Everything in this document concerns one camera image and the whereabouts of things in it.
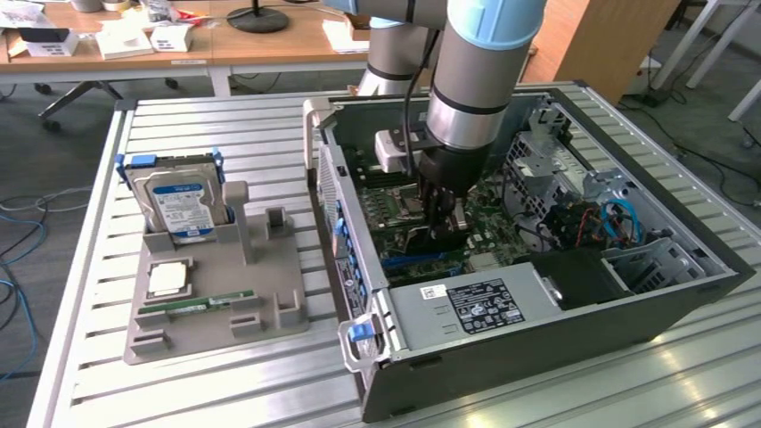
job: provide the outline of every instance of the chair wheel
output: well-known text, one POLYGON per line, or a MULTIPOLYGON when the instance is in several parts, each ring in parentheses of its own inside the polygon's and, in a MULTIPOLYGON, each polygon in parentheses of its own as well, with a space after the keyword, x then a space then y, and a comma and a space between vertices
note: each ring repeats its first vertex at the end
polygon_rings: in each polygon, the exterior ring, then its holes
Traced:
POLYGON ((59 132, 62 131, 62 124, 55 120, 43 120, 43 129, 50 132, 59 132))
POLYGON ((39 93, 42 93, 43 95, 50 95, 52 93, 52 89, 50 88, 50 85, 40 84, 40 83, 35 84, 35 90, 39 93))
POLYGON ((174 78, 166 78, 164 79, 164 85, 167 85, 167 87, 170 89, 175 89, 175 90, 180 87, 178 80, 175 80, 174 78))

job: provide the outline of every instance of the motherboard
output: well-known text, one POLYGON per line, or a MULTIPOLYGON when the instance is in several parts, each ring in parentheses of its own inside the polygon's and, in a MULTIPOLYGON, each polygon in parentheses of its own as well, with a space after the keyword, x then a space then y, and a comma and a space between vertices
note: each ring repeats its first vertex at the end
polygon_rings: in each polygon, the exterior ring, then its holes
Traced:
POLYGON ((427 227, 418 184, 403 173, 387 174, 374 167, 366 162, 363 151, 350 148, 344 154, 380 265, 392 286, 511 266, 528 255, 530 248, 503 209, 499 174, 487 175, 470 192, 466 210, 472 218, 472 232, 464 248, 408 255, 410 236, 415 229, 427 227))

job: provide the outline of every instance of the white table leg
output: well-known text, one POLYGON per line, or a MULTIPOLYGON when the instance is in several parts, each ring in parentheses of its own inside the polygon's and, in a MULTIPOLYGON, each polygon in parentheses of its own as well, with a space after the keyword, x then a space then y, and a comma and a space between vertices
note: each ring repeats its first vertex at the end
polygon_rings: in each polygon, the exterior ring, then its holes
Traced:
POLYGON ((690 78, 688 81, 688 88, 695 89, 695 87, 699 85, 700 80, 706 76, 706 73, 708 73, 708 71, 712 69, 716 60, 719 60, 719 57, 723 55, 724 49, 727 49, 727 46, 734 41, 735 36, 740 32, 743 26, 746 25, 751 17, 755 15, 756 8, 759 7, 760 4, 761 0, 755 0, 754 2, 751 2, 748 7, 746 8, 746 11, 740 14, 740 16, 738 16, 738 19, 724 32, 723 38, 714 47, 710 56, 706 57, 706 60, 703 60, 703 63, 700 64, 698 71, 692 74, 692 78, 690 78))
POLYGON ((210 78, 212 78, 215 96, 232 96, 230 82, 227 80, 231 74, 230 67, 210 67, 210 78))
POLYGON ((756 83, 756 86, 754 86, 754 89, 751 89, 751 92, 748 93, 743 101, 738 104, 738 107, 735 107, 734 112, 730 113, 730 120, 732 122, 740 120, 740 118, 754 105, 754 103, 759 101, 760 98, 761 98, 761 80, 759 80, 759 83, 756 83))
POLYGON ((662 71, 656 74, 656 79, 654 80, 655 89, 659 89, 662 86, 664 86, 664 83, 667 83, 668 76, 678 68, 679 62, 686 56, 686 53, 695 43, 695 40, 699 38, 699 34, 703 31, 703 28, 706 27, 710 19, 712 18, 720 3, 722 0, 710 0, 710 3, 703 8, 699 19, 695 20, 695 23, 690 27, 688 34, 686 34, 686 37, 682 38, 682 41, 679 42, 678 49, 675 49, 674 54, 668 57, 668 61, 664 64, 662 71))

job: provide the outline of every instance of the blue hard drive label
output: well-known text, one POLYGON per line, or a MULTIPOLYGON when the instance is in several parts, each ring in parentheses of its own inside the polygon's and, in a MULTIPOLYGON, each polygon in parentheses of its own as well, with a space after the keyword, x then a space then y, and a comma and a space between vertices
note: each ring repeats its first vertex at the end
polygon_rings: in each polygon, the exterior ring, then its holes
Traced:
POLYGON ((199 192, 203 191, 204 187, 202 185, 166 185, 163 187, 154 188, 155 194, 170 194, 182 192, 199 192))
POLYGON ((171 234, 194 238, 212 233, 215 221, 212 211, 203 202, 203 185, 166 185, 155 187, 152 191, 171 234))

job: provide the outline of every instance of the hard drive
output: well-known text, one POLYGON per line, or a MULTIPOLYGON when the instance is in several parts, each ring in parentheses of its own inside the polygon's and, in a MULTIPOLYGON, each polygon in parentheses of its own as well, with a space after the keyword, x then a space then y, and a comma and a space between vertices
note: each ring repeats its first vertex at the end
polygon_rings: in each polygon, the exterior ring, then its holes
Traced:
POLYGON ((223 156, 140 154, 126 163, 116 156, 116 171, 138 199, 152 233, 168 232, 175 243, 215 238, 215 226, 230 223, 223 201, 223 156))

